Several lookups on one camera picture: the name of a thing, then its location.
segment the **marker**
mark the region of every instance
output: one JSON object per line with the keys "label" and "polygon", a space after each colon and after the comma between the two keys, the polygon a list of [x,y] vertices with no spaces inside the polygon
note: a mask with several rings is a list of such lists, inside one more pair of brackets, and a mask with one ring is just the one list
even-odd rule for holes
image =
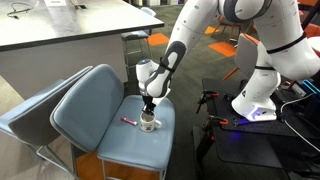
{"label": "marker", "polygon": [[128,118],[125,118],[125,117],[120,117],[120,120],[121,120],[121,121],[125,121],[125,122],[127,122],[127,123],[130,123],[130,124],[132,124],[132,125],[134,125],[134,126],[136,126],[136,125],[138,124],[136,121],[131,120],[131,119],[128,119]]}

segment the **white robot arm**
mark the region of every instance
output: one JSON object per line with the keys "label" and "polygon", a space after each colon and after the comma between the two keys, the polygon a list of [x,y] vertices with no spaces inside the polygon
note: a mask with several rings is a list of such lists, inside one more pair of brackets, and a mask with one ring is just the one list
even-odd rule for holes
{"label": "white robot arm", "polygon": [[154,71],[137,65],[137,74],[150,73],[148,79],[138,76],[146,104],[143,111],[153,113],[152,99],[167,95],[171,77],[183,57],[209,23],[223,15],[232,22],[253,19],[262,42],[256,70],[232,102],[233,108],[250,121],[276,119],[269,97],[279,85],[279,73],[290,79],[303,79],[320,69],[319,58],[303,35],[298,14],[296,0],[189,0],[177,19],[160,65]]}

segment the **white mug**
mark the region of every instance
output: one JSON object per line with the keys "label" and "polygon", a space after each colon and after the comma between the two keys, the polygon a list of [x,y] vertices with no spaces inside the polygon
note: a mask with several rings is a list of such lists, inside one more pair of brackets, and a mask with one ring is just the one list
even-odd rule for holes
{"label": "white mug", "polygon": [[161,128],[162,123],[156,120],[156,116],[151,116],[145,113],[140,115],[140,128],[144,132],[152,132],[155,128]]}

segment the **gray carpet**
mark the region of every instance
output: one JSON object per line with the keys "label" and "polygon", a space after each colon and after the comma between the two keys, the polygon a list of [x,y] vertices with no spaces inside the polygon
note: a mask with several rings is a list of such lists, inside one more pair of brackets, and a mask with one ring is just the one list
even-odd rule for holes
{"label": "gray carpet", "polygon": [[[154,29],[153,33],[162,33],[170,37],[172,27],[182,7],[182,5],[152,7],[157,12],[156,17],[165,22],[165,27]],[[205,105],[203,105],[199,114],[195,113],[198,106],[197,100],[202,92],[201,80],[203,78],[222,79],[235,67],[233,57],[224,57],[208,48],[208,45],[226,41],[228,31],[229,29],[227,28],[225,33],[217,33],[214,38],[210,38],[210,35],[203,35],[200,42],[183,59],[174,74],[171,84],[172,91],[168,98],[175,105],[176,129],[167,180],[196,179],[191,131],[193,126],[202,126],[207,118]],[[159,58],[163,56],[166,47],[167,44],[151,47],[155,62],[159,62]],[[134,65],[141,59],[141,56],[136,54],[130,55],[129,58],[130,64]],[[144,53],[144,58],[150,58],[147,51]],[[244,75],[238,71],[228,81],[238,83],[243,78],[245,78]],[[126,94],[139,94],[134,68],[130,69]],[[203,168],[205,179],[288,179],[287,174],[279,169],[222,162],[217,157],[214,145],[204,158]],[[292,175],[291,179],[300,178]]]}

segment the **table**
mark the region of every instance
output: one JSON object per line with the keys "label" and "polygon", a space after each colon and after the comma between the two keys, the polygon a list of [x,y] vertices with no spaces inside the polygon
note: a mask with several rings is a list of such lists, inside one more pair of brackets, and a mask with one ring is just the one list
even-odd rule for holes
{"label": "table", "polygon": [[308,42],[315,51],[320,53],[320,36],[310,37]]}
{"label": "table", "polygon": [[[87,65],[109,64],[127,82],[120,33],[164,26],[122,0],[73,0],[87,7],[80,10],[70,0],[58,7],[25,0],[34,8],[15,14],[19,20],[7,16],[12,2],[0,2],[0,75],[23,97]],[[26,87],[31,81],[34,86]]]}
{"label": "table", "polygon": [[[225,93],[238,95],[240,92],[239,84],[216,79],[203,79],[203,89],[207,92],[214,91],[220,94],[219,97],[215,98],[210,98],[210,93],[207,96],[208,113],[228,118],[229,123],[232,123],[232,117],[235,112],[233,112],[231,105],[227,105],[228,100],[223,96]],[[287,121],[294,123],[293,125],[297,127],[301,126],[302,134],[312,137],[309,140],[317,147],[320,147],[320,133],[318,131],[307,127],[308,125],[292,114],[290,114]],[[207,124],[210,126],[204,128],[207,131],[197,127],[193,129],[198,163],[201,163],[210,146],[215,143],[218,156],[222,161],[281,168],[299,174],[319,176],[320,168],[315,166],[316,163],[319,163],[317,159],[319,158],[319,153],[295,136],[294,133],[282,133],[281,131],[283,130],[272,131],[272,133],[248,132],[237,128],[223,128],[218,124],[210,124],[209,122]],[[250,125],[251,128],[254,128],[261,124],[251,123]]]}

